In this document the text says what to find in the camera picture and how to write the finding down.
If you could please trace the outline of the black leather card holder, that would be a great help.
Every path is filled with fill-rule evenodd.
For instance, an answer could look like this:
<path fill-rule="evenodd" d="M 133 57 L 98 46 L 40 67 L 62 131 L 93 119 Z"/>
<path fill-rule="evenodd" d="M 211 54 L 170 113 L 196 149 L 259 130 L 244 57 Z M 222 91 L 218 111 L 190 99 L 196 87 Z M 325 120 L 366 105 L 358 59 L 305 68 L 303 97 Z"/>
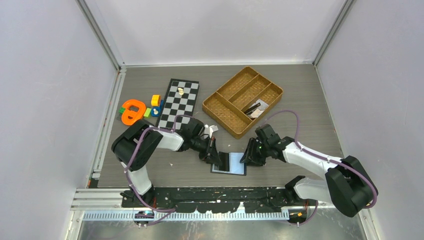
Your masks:
<path fill-rule="evenodd" d="M 243 152 L 229 152 L 229 171 L 214 171 L 214 164 L 212 164 L 210 172 L 213 174 L 246 176 L 247 166 L 244 162 L 241 162 L 241 158 L 243 157 L 243 155 Z"/>

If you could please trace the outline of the woven wicker tray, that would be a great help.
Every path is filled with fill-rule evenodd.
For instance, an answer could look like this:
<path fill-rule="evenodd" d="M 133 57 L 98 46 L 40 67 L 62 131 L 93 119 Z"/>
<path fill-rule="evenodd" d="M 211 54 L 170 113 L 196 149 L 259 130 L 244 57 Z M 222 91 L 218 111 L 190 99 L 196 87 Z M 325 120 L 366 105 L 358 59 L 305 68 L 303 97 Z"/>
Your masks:
<path fill-rule="evenodd" d="M 202 103 L 202 110 L 235 139 L 244 136 L 282 98 L 283 89 L 251 68 L 244 67 Z M 269 106 L 256 119 L 244 112 L 258 99 Z"/>

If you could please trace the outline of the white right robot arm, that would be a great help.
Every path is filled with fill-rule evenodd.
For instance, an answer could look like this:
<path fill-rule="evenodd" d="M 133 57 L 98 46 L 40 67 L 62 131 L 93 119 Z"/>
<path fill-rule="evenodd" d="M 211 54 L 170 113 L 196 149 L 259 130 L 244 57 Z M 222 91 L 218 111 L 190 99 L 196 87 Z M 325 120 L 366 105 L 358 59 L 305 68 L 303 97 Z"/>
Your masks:
<path fill-rule="evenodd" d="M 258 127 L 255 133 L 256 137 L 248 141 L 241 163 L 261 167 L 267 158 L 273 158 L 319 177 L 298 175 L 289 181 L 284 186 L 284 194 L 291 205 L 299 205 L 303 200 L 321 201 L 334 205 L 347 217 L 354 217 L 377 202 L 378 189 L 356 157 L 325 155 L 292 137 L 281 138 L 269 124 Z"/>

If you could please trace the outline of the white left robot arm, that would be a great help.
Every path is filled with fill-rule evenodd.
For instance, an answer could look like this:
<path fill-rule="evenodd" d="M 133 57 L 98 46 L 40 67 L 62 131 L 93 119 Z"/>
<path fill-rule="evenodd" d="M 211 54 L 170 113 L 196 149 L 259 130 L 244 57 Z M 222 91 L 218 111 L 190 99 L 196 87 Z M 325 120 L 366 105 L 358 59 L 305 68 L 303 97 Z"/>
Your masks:
<path fill-rule="evenodd" d="M 111 145 L 111 150 L 124 167 L 124 173 L 134 194 L 134 200 L 141 207 L 153 202 L 153 187 L 147 172 L 147 162 L 156 149 L 184 152 L 189 149 L 198 152 L 199 159 L 208 164 L 222 166 L 216 139 L 204 133 L 202 121 L 189 117 L 188 123 L 180 129 L 153 126 L 139 119 L 122 133 Z"/>

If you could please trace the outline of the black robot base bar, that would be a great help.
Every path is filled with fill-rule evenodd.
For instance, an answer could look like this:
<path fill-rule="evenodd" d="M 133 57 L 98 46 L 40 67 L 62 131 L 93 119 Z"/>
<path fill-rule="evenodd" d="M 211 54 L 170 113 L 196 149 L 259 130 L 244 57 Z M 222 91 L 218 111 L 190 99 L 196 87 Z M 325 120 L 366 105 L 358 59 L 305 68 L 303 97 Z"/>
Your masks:
<path fill-rule="evenodd" d="M 140 198 L 128 189 L 120 193 L 123 208 L 151 206 L 174 213 L 234 213 L 243 207 L 246 213 L 277 213 L 281 208 L 308 207 L 317 201 L 300 199 L 284 187 L 153 187 Z"/>

